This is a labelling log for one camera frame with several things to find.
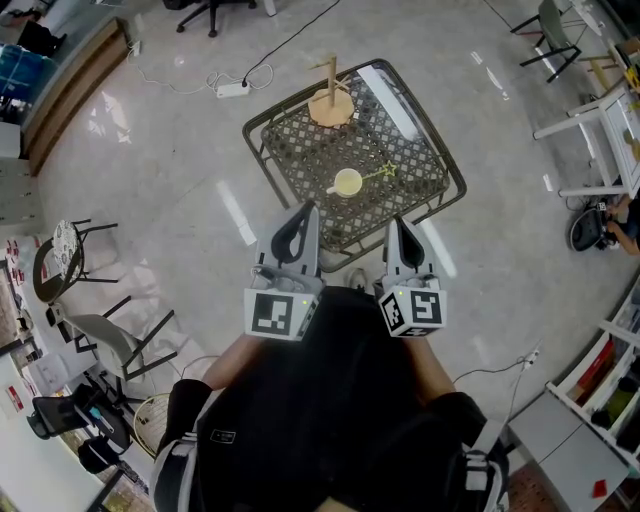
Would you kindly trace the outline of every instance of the blue container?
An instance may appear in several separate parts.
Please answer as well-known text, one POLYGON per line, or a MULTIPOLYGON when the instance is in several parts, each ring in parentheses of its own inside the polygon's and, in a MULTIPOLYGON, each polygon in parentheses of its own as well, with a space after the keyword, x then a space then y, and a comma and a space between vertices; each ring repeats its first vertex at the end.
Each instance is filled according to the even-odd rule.
POLYGON ((21 46, 0 45, 0 96, 28 101, 38 83, 45 57, 21 46))

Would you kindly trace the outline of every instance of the white marker cube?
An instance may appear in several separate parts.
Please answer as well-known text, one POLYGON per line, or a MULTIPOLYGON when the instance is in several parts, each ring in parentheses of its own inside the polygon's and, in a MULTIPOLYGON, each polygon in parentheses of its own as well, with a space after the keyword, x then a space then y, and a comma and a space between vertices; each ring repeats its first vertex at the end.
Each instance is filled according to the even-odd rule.
POLYGON ((447 323, 447 292, 443 290, 394 286, 378 305, 393 337, 419 338, 447 323))
POLYGON ((318 307, 311 294, 244 290, 244 330, 277 340, 300 341, 318 307))

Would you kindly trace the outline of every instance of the white wall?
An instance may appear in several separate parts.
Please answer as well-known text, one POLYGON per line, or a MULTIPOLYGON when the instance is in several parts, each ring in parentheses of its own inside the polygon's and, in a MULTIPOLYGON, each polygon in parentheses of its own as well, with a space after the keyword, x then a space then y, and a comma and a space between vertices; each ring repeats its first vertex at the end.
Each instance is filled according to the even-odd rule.
POLYGON ((20 512, 84 512, 102 484, 60 439, 35 436, 26 420, 31 400, 9 356, 0 357, 0 396, 0 488, 20 512), (25 404, 13 417, 4 413, 8 384, 25 404))

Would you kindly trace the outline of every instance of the shoe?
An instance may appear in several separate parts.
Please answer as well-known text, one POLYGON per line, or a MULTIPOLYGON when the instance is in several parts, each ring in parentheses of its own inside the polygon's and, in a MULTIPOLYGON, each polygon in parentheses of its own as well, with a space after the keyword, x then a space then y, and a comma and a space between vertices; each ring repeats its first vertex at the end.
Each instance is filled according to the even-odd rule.
POLYGON ((367 274, 361 268, 353 268, 347 272, 344 281, 347 288, 353 288, 354 290, 365 291, 369 285, 367 274))

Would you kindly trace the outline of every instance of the metal mesh table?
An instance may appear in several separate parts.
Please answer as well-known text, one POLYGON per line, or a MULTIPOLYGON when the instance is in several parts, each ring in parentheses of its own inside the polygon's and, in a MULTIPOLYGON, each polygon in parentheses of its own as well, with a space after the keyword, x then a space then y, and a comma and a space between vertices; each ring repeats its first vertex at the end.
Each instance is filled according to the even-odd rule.
POLYGON ((325 128, 309 117, 307 101, 326 87, 325 80, 243 128, 282 205, 289 208, 313 199, 318 206, 320 264, 325 272, 334 272, 380 246, 384 228, 394 215, 417 223, 466 193, 447 147, 391 64, 370 61, 339 73, 337 79, 349 86, 355 106, 348 124, 325 128), (355 197, 327 194, 341 169, 351 167, 365 176, 388 162, 396 166, 395 176, 365 179, 355 197))

